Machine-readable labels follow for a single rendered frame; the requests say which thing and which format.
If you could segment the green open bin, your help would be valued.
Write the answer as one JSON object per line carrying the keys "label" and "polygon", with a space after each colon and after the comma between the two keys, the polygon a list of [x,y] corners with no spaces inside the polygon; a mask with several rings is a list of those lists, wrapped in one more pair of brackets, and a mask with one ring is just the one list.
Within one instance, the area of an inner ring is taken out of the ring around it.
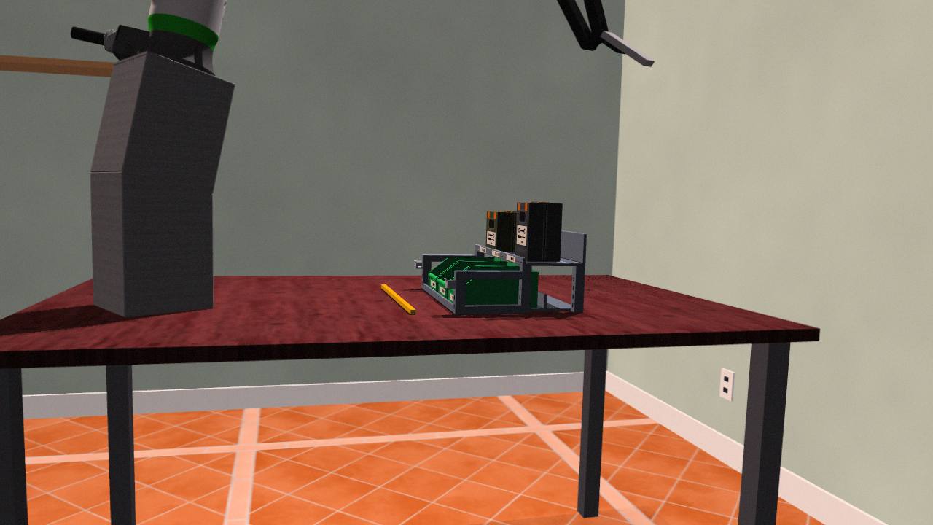
{"label": "green open bin", "polygon": [[454,266],[457,262],[507,262],[507,260],[501,260],[499,258],[447,258],[446,260],[443,260],[440,265],[434,267],[434,269],[429,272],[430,288],[437,291],[437,278],[441,276],[441,273],[448,271],[448,269]]}
{"label": "green open bin", "polygon": [[[520,267],[469,267],[466,271],[520,271]],[[502,305],[518,303],[519,279],[466,279],[464,305]],[[453,303],[453,289],[447,291]],[[537,308],[539,272],[532,270],[531,308]]]}
{"label": "green open bin", "polygon": [[445,279],[454,280],[454,271],[466,271],[469,267],[520,267],[510,262],[457,262],[445,273],[441,273],[437,280],[437,292],[446,298],[447,288],[445,288]]}

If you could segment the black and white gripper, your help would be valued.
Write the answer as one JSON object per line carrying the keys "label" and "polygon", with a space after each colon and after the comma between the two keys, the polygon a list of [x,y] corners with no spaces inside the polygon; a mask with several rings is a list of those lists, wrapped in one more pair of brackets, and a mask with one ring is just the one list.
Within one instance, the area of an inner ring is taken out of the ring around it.
{"label": "black and white gripper", "polygon": [[[616,36],[616,34],[609,32],[606,19],[604,19],[602,0],[584,0],[590,28],[587,26],[583,14],[581,14],[579,6],[577,6],[574,0],[557,1],[564,13],[564,17],[566,17],[572,28],[574,37],[579,41],[581,49],[594,51],[597,49],[598,44],[603,43],[609,47],[609,49],[616,51],[616,53],[630,56],[636,62],[642,64],[642,66],[651,67],[655,62],[649,58],[649,56],[644,55],[642,51],[634,49],[632,44],[628,44],[626,41]],[[592,32],[590,32],[590,30],[592,30]]]}

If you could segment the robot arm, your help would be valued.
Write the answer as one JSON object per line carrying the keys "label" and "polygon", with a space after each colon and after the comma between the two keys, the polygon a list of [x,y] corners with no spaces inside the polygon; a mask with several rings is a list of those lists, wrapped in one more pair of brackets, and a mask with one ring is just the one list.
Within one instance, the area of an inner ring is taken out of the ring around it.
{"label": "robot arm", "polygon": [[214,75],[212,57],[227,0],[151,0],[149,32],[119,26],[105,34],[72,27],[72,39],[104,44],[119,61],[152,51]]}

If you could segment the yellow bar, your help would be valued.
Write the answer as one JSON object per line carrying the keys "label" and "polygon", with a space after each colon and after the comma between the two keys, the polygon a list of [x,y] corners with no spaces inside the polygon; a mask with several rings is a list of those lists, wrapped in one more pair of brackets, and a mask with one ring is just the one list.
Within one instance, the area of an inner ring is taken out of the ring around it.
{"label": "yellow bar", "polygon": [[382,289],[386,291],[387,295],[390,295],[394,301],[397,301],[401,307],[404,307],[409,314],[415,314],[415,308],[411,307],[409,303],[403,300],[399,295],[397,295],[392,289],[388,288],[386,284],[382,284]]}

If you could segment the grey metal rack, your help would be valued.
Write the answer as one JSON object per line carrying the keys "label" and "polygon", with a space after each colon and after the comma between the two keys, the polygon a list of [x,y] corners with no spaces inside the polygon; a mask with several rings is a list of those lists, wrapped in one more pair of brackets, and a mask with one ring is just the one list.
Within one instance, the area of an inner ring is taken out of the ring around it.
{"label": "grey metal rack", "polygon": [[[515,255],[515,252],[500,252],[475,244],[475,254],[422,254],[422,260],[415,261],[415,268],[422,269],[422,289],[455,314],[529,314],[530,311],[583,313],[586,243],[585,233],[562,230],[560,262],[528,262],[525,258]],[[484,254],[516,263],[520,266],[520,271],[454,271],[454,280],[445,279],[445,288],[453,289],[453,303],[430,288],[429,272],[432,271],[432,262],[443,262],[447,258],[484,258]],[[537,308],[531,308],[532,266],[573,266],[571,305],[539,291]],[[466,279],[519,279],[518,303],[464,305]]]}

